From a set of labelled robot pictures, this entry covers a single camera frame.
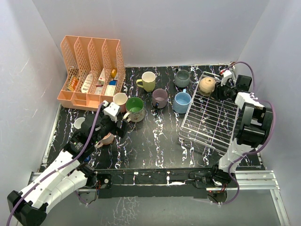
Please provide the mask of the green-inside mushroom pattern mug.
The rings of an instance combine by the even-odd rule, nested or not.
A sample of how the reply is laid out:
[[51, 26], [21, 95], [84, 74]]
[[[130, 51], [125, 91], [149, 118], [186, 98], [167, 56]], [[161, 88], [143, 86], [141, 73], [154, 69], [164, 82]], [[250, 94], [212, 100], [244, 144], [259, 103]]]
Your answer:
[[141, 122], [145, 117], [144, 102], [139, 97], [131, 97], [126, 102], [126, 113], [131, 114], [132, 122]]

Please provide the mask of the tan glazed round mug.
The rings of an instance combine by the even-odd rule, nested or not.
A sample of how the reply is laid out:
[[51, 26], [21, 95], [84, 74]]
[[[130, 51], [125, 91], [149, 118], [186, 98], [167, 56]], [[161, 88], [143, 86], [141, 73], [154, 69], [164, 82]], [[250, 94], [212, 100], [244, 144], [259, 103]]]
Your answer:
[[199, 82], [198, 90], [201, 95], [209, 97], [214, 92], [215, 84], [215, 79], [210, 77], [204, 77]]

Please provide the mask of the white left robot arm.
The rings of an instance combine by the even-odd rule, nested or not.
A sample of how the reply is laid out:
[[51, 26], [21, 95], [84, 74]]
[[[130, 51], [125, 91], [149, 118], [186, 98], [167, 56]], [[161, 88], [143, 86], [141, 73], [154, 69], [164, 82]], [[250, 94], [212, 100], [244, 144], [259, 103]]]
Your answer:
[[57, 158], [33, 182], [7, 197], [10, 215], [24, 226], [39, 226], [50, 210], [65, 197], [82, 187], [97, 183], [95, 170], [84, 160], [95, 145], [109, 133], [123, 138], [130, 119], [113, 121], [107, 115], [86, 118]]

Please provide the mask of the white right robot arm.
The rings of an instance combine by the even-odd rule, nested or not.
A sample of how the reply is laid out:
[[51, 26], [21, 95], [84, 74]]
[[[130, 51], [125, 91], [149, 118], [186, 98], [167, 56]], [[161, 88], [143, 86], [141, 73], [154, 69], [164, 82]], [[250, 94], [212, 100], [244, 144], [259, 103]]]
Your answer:
[[249, 92], [251, 82], [251, 77], [239, 75], [233, 83], [232, 73], [226, 70], [211, 95], [215, 100], [230, 99], [239, 108], [233, 140], [209, 176], [210, 183], [216, 187], [229, 184], [242, 159], [250, 151], [255, 152], [258, 146], [263, 146], [269, 137], [273, 111], [261, 104], [254, 93]]

